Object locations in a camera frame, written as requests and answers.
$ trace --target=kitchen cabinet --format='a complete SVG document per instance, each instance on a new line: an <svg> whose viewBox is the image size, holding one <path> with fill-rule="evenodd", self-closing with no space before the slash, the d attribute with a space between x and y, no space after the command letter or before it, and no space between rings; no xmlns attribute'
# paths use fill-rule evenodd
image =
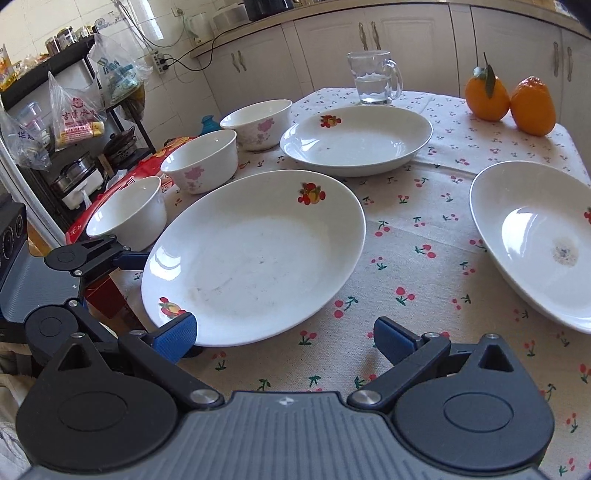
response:
<svg viewBox="0 0 591 480"><path fill-rule="evenodd" d="M314 90L354 87L347 54L371 48L362 8L296 20Z"/></svg>
<svg viewBox="0 0 591 480"><path fill-rule="evenodd" d="M202 67L209 53L199 57ZM240 38L213 52L203 73L225 116L252 103L302 98L300 83L281 27Z"/></svg>
<svg viewBox="0 0 591 480"><path fill-rule="evenodd" d="M587 171L591 171L591 40L568 30L562 31L564 50L564 92L560 123L566 127L579 150Z"/></svg>
<svg viewBox="0 0 591 480"><path fill-rule="evenodd" d="M476 51L484 53L509 95L530 76L549 88L557 115L563 91L562 35L559 27L539 20L486 8L472 8Z"/></svg>
<svg viewBox="0 0 591 480"><path fill-rule="evenodd" d="M459 95L456 43L447 5L364 8L377 50L389 50L405 90Z"/></svg>

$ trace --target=oval plate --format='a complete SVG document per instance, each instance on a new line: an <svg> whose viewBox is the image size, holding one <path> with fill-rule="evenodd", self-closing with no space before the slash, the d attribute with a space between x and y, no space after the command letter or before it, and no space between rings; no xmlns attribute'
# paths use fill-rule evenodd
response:
<svg viewBox="0 0 591 480"><path fill-rule="evenodd" d="M311 170L365 177L409 162L432 135L431 122L418 113L357 105L302 120L283 134L280 147Z"/></svg>
<svg viewBox="0 0 591 480"><path fill-rule="evenodd" d="M319 173L234 181L172 222L148 257L142 301L161 326L197 319L196 345L244 345L285 332L345 284L365 241L359 200Z"/></svg>
<svg viewBox="0 0 591 480"><path fill-rule="evenodd" d="M591 190L555 168L507 161L476 176L470 209L515 291L545 316L591 333Z"/></svg>

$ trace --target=fruit decal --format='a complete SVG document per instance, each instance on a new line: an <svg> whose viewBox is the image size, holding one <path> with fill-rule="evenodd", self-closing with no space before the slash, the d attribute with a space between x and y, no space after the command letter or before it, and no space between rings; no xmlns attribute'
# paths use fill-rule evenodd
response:
<svg viewBox="0 0 591 480"><path fill-rule="evenodd" d="M316 186L316 183L302 183L301 186L301 197L298 197L297 201L304 205L315 204L326 198L326 193L322 191L320 185Z"/></svg>
<svg viewBox="0 0 591 480"><path fill-rule="evenodd" d="M160 305L160 311L164 313L169 319L173 319L183 313L187 313L186 310L183 310L176 303L168 301L168 298L166 297L160 297L160 302L158 305Z"/></svg>
<svg viewBox="0 0 591 480"><path fill-rule="evenodd" d="M340 118L336 118L334 115L322 115L320 117L320 126L321 127L336 127L342 120Z"/></svg>

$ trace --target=cooking pot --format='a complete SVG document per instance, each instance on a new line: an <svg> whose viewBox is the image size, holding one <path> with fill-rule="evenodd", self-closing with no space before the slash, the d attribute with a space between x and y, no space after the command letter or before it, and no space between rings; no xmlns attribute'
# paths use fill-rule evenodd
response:
<svg viewBox="0 0 591 480"><path fill-rule="evenodd" d="M78 160L61 169L60 175L52 182L50 188L59 198L65 197L94 168L96 168L95 161L90 153L86 152Z"/></svg>
<svg viewBox="0 0 591 480"><path fill-rule="evenodd" d="M132 155L137 149L138 138L134 135L135 127L125 132L111 134L111 139L103 149L103 155L111 165L116 166Z"/></svg>

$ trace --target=blue gripper pad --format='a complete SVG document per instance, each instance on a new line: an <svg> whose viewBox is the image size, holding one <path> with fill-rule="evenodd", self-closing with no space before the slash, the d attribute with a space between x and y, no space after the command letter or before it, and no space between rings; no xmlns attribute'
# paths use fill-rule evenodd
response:
<svg viewBox="0 0 591 480"><path fill-rule="evenodd" d="M183 313L148 335L148 343L172 363L178 362L195 344L197 319L192 313Z"/></svg>
<svg viewBox="0 0 591 480"><path fill-rule="evenodd" d="M375 321L374 341L381 354L393 365L414 353L422 343L418 335L387 317L380 317Z"/></svg>

